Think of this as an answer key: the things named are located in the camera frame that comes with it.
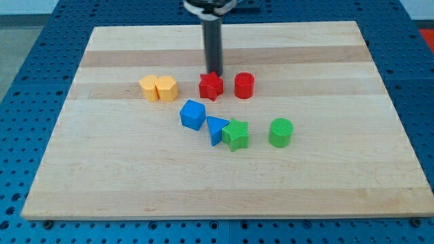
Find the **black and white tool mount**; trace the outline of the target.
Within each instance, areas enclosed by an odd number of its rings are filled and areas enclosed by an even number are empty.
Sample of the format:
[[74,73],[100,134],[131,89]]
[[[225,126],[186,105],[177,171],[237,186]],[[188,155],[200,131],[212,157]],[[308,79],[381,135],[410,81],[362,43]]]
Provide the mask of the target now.
[[237,6],[237,0],[184,0],[183,6],[197,16],[223,16]]

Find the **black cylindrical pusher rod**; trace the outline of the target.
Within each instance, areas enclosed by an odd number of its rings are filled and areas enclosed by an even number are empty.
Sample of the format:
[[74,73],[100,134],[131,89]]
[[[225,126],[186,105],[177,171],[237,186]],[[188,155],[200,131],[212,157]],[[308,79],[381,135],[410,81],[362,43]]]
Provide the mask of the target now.
[[202,20],[203,44],[207,73],[223,74],[222,59],[222,18]]

